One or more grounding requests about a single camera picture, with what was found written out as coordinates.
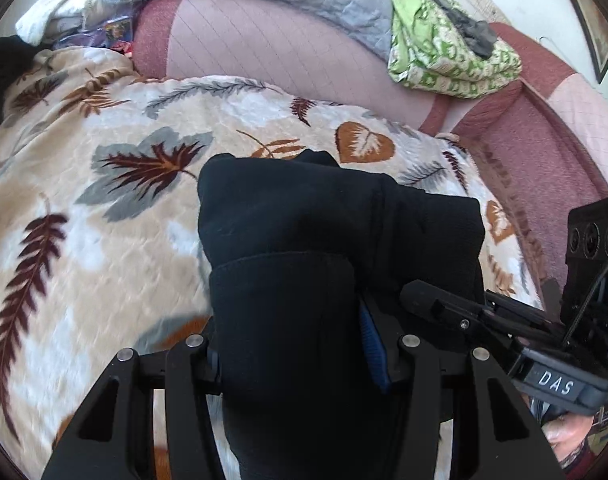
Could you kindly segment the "right hand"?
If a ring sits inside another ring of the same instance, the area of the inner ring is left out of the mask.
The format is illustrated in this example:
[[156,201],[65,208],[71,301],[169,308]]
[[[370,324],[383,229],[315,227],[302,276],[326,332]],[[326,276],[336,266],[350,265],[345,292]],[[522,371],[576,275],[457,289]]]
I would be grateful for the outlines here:
[[543,434],[560,464],[577,456],[593,423],[590,416],[568,413],[543,424]]

